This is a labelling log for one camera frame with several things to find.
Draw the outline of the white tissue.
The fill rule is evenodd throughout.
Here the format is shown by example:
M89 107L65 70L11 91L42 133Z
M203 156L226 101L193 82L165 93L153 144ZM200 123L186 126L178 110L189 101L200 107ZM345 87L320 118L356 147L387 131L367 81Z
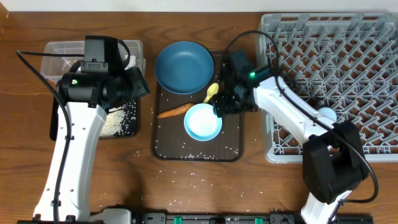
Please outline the white tissue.
M128 65L126 66L126 70L127 69L129 69L129 68L131 68L131 67L135 67L136 66L136 57L134 56L134 55L131 55L130 56L130 58L129 58L129 63L128 63Z

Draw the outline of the light blue bowl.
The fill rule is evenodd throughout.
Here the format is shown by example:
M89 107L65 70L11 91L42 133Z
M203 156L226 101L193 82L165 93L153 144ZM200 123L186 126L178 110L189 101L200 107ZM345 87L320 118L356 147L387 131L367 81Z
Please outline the light blue bowl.
M183 123L191 138L197 141L209 141L220 133L223 120L214 114L212 105L200 103L186 112Z

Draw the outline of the orange carrot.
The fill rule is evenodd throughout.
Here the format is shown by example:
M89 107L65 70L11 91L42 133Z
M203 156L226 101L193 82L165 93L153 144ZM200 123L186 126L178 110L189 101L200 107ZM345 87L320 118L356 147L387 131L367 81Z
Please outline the orange carrot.
M178 116L180 114L184 114L186 113L190 108L192 108L195 104L194 103L187 103L185 105L179 106L177 108L168 110L168 111L164 111L162 113L160 113L157 118L168 118L168 117L172 117L172 116Z

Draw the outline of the dark blue plate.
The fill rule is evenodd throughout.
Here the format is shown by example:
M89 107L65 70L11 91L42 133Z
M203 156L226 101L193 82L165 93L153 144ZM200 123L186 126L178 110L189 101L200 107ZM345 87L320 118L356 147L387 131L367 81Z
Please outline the dark blue plate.
M204 88L212 79L214 69L209 50L196 42L180 41L160 51L154 73L162 88L188 95Z

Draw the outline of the light blue cup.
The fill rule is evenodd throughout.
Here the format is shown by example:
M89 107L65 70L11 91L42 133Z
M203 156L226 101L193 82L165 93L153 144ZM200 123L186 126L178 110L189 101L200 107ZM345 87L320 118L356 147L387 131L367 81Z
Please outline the light blue cup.
M323 116L326 116L327 118L332 119L333 121L337 120L337 114L335 113L335 111L329 107L322 107L318 110L318 112L320 114L322 114Z

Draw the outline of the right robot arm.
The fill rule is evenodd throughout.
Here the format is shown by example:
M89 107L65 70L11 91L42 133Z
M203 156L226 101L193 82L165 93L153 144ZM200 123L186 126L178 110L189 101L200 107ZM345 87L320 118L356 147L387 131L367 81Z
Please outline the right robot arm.
M301 145L303 180L310 194L300 214L305 223L332 223L341 204L368 176L358 128L337 123L308 105L267 66L236 72L212 97L219 117L262 109Z

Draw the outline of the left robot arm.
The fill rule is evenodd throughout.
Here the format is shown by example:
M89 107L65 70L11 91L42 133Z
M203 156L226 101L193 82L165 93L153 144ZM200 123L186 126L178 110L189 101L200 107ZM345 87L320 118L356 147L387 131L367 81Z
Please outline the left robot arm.
M45 190L31 223L132 223L121 205L90 212L95 151L109 109L149 93L137 67L68 72L58 81L57 136Z

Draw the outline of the clear plastic waste bin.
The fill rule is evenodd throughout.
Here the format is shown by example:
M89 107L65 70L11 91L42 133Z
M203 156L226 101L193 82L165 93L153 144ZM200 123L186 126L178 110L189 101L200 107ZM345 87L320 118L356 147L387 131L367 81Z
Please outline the clear plastic waste bin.
M143 44L140 40L123 40L127 45L130 55L136 57L136 66L145 74L146 60L143 55ZM85 41L49 42L44 52L48 54L84 54ZM42 58L40 74L48 81L56 84L62 76L69 72L71 66L81 57L47 57Z

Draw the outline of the grey dishwasher rack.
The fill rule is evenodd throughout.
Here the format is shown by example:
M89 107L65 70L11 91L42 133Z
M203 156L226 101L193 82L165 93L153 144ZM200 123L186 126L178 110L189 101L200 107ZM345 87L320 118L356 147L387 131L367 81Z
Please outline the grey dishwasher rack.
M278 62L308 104L357 125L369 162L397 161L397 14L265 14L259 29L258 65Z

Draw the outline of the pale yellow plastic spoon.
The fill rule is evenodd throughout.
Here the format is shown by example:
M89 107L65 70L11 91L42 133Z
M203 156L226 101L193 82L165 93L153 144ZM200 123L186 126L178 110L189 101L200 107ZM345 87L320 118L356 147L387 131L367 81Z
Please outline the pale yellow plastic spoon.
M206 92L206 98L203 100L203 103L208 103L209 100L218 93L219 90L219 84L218 83L212 83Z

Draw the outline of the dark brown serving tray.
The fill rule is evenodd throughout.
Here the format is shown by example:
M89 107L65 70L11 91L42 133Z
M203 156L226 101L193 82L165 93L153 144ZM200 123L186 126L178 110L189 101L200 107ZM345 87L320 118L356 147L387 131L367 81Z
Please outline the dark brown serving tray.
M209 141L191 138L184 127L184 115L158 118L157 115L187 103L201 103L206 97L204 88L192 95L177 95L157 85L152 152L162 160L233 162L242 155L243 115L229 114L223 117L223 125L217 136Z

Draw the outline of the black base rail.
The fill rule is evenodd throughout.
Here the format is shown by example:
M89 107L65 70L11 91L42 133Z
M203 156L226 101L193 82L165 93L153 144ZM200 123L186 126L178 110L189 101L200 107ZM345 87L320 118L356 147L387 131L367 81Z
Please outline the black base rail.
M268 213L256 215L222 214L134 214L132 224L299 224L305 223L298 213Z

